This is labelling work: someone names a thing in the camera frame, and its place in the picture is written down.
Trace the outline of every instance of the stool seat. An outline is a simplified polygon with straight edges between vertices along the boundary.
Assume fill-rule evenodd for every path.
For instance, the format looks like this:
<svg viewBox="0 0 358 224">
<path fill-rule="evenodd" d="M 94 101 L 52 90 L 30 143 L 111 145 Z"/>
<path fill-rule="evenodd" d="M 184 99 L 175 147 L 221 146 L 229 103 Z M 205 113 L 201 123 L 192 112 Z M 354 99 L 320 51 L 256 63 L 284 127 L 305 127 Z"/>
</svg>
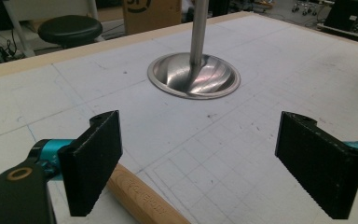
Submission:
<svg viewBox="0 0 358 224">
<path fill-rule="evenodd" d="M 101 23 L 86 16 L 68 15 L 43 22 L 37 33 L 46 42 L 65 48 L 92 43 L 103 32 Z"/>
</svg>

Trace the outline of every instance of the metal bowl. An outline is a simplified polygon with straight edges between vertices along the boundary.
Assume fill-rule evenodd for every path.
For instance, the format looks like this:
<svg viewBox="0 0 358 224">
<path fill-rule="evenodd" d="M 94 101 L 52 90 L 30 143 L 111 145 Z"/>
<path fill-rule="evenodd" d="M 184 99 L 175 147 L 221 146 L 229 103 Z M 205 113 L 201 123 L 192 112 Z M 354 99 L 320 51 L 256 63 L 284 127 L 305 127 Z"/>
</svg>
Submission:
<svg viewBox="0 0 358 224">
<path fill-rule="evenodd" d="M 239 72 L 229 63 L 203 54 L 200 65 L 190 64 L 190 53 L 175 53 L 153 61 L 150 81 L 162 91 L 186 99 L 214 99 L 235 91 Z"/>
</svg>

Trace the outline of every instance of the wooden rod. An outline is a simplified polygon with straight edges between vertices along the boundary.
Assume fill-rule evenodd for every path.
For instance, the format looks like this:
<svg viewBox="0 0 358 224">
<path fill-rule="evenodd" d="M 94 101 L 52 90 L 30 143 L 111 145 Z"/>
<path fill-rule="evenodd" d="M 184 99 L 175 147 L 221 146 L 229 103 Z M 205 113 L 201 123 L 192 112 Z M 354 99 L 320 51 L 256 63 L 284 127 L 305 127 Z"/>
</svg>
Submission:
<svg viewBox="0 0 358 224">
<path fill-rule="evenodd" d="M 109 178 L 107 187 L 140 223 L 190 223 L 145 182 L 119 163 Z"/>
</svg>

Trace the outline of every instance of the metal pole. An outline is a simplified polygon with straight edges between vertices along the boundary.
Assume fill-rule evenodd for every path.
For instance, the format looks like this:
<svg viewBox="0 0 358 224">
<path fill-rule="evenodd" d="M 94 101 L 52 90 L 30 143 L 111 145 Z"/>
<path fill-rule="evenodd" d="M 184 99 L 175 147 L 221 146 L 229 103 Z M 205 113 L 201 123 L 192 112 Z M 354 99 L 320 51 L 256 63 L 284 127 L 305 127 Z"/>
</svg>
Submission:
<svg viewBox="0 0 358 224">
<path fill-rule="evenodd" d="M 191 36 L 190 64 L 200 65 L 205 38 L 209 0 L 197 0 L 194 12 L 193 33 Z"/>
</svg>

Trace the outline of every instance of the printed logo on box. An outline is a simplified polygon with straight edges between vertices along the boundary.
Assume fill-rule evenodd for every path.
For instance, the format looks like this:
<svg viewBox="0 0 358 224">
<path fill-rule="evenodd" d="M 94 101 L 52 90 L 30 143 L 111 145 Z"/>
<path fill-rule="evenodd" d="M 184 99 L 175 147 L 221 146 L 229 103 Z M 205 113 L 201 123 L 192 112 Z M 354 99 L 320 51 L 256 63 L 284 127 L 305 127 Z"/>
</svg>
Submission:
<svg viewBox="0 0 358 224">
<path fill-rule="evenodd" d="M 127 1 L 127 4 L 128 4 L 127 10 L 131 13 L 144 12 L 150 7 L 152 0 L 142 1 L 142 3 L 140 3 L 140 2 L 141 2 L 140 0 L 128 0 Z"/>
</svg>

